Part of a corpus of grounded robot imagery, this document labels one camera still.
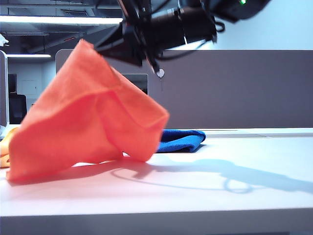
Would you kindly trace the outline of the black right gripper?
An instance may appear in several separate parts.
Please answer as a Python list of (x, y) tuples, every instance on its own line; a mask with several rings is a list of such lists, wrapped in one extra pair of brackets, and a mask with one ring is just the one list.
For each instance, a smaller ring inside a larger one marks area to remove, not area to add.
[(157, 56), (162, 53), (162, 38), (149, 19), (124, 16), (103, 39), (95, 43), (96, 51), (106, 57), (141, 67), (146, 60), (158, 66)]

